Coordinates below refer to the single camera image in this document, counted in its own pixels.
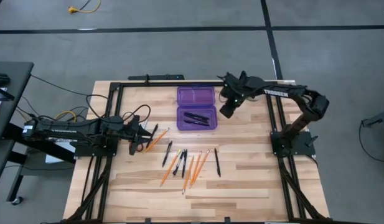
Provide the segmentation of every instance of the caster wheel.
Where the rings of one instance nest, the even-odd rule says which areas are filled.
[[[12,205],[19,205],[20,203],[22,203],[22,201],[23,201],[22,197],[16,197],[15,200],[13,200],[11,203]]]

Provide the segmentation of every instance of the wooden tabletop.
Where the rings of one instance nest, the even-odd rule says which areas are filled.
[[[93,94],[108,95],[109,81],[95,82]],[[110,183],[106,199],[104,222],[222,222],[224,217],[232,221],[263,222],[287,220],[278,163],[272,154],[269,133],[268,107],[265,96],[256,102],[245,101],[234,115],[227,119],[219,113],[222,104],[218,101],[220,87],[215,87],[218,127],[213,131],[178,131],[176,126],[177,87],[126,87],[121,102],[121,113],[135,110],[148,104],[152,111],[147,130],[152,131],[158,123],[156,137],[163,130],[168,133],[147,153],[128,154],[128,142],[121,141],[111,166]],[[105,111],[106,100],[91,99],[98,114]],[[273,98],[275,115],[279,124],[277,107]],[[289,99],[283,99],[288,123],[294,121],[300,110]],[[143,119],[147,109],[139,111]],[[94,118],[89,112],[88,119]],[[161,167],[167,145],[173,141],[171,152],[164,168]],[[217,148],[222,176],[217,174],[214,148]],[[184,179],[168,176],[160,187],[161,179],[168,170],[178,149],[188,149],[186,169],[192,156],[210,149],[207,161],[194,186],[182,195]],[[317,167],[305,156],[295,156],[301,190],[313,206],[328,216],[321,180]],[[77,160],[64,218],[68,218],[80,205],[82,190],[90,157]],[[87,187],[89,190],[91,176]],[[294,216],[298,215],[295,196]],[[95,197],[93,218],[97,217],[100,193]]]

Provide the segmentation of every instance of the yellow pencil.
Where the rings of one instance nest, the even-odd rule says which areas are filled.
[[[161,138],[163,135],[165,135],[165,134],[167,133],[168,130],[169,130],[169,128],[167,128],[163,133],[161,133],[160,136],[159,136],[156,140],[154,140],[153,143],[150,144],[150,146],[149,146],[143,153],[148,152],[148,151],[154,146],[154,144],[155,144],[158,140],[160,140],[160,138]]]
[[[182,189],[182,194],[184,194],[185,190],[186,190],[187,181],[189,180],[190,171],[192,170],[193,160],[194,160],[194,156],[192,157],[192,161],[189,164],[189,170],[187,171],[187,175],[186,175],[186,179],[185,179],[185,183],[184,183],[184,188]]]
[[[166,181],[167,176],[168,176],[169,172],[171,171],[172,166],[174,165],[175,161],[177,160],[179,154],[180,154],[180,149],[178,150],[177,155],[176,155],[176,156],[174,157],[174,159],[172,160],[172,163],[171,163],[171,165],[169,166],[167,173],[166,173],[165,176],[162,178],[160,187],[164,184],[164,181]]]
[[[199,156],[197,157],[197,163],[196,163],[196,166],[194,167],[194,171],[193,171],[193,176],[192,178],[190,179],[190,185],[189,185],[189,189],[192,187],[193,185],[193,180],[194,180],[194,177],[196,176],[196,173],[197,173],[197,168],[199,166],[199,161],[200,161],[200,156],[202,155],[202,151],[199,152]]]
[[[203,158],[203,161],[202,161],[202,164],[201,164],[200,167],[199,167],[199,170],[198,170],[197,173],[196,173],[196,176],[194,177],[194,181],[193,181],[192,185],[194,185],[194,183],[196,182],[197,177],[199,176],[199,173],[200,173],[200,171],[202,170],[203,165],[204,165],[204,162],[205,162],[205,160],[206,160],[206,158],[207,158],[207,156],[208,156],[209,153],[210,153],[210,151],[208,150],[207,153],[205,154],[204,158]]]

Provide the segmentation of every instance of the black table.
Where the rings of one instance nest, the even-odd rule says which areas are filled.
[[[0,105],[0,176],[7,161],[15,162],[20,165],[24,165],[27,163],[26,161],[33,161],[30,156],[12,151],[15,142],[38,149],[43,153],[75,164],[74,153],[48,141],[25,141],[22,137],[23,129],[10,123],[16,106],[31,77],[33,66],[34,64],[31,62],[0,62],[0,73],[8,75],[11,79],[11,82],[4,87],[7,88],[6,91],[9,94],[14,96],[12,101],[3,101]],[[15,200],[22,178],[22,169],[19,169],[7,201]]]

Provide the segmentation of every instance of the floor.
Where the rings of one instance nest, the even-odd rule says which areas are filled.
[[[0,30],[265,25],[258,0],[109,0],[94,13],[68,14],[69,6],[83,3],[3,0]],[[92,0],[87,8],[94,4]],[[272,26],[384,25],[384,0],[267,4]],[[330,100],[325,118],[309,129],[319,136],[317,161],[331,217],[384,223],[384,163],[369,158],[358,141],[360,121],[384,111],[384,29],[273,33],[283,78]],[[214,79],[245,70],[275,78],[265,30],[0,34],[0,60],[34,62],[33,75],[83,93],[92,91],[95,80],[125,80],[147,73]],[[85,105],[84,97],[33,78],[24,96],[40,114],[49,116]],[[30,111],[25,101],[20,107]],[[21,126],[23,121],[16,113],[12,122]],[[371,155],[384,159],[383,126],[363,129],[362,142]],[[72,172],[26,177],[19,190],[26,200],[13,207],[4,201],[15,173],[16,168],[8,168],[1,177],[0,223],[59,221]]]

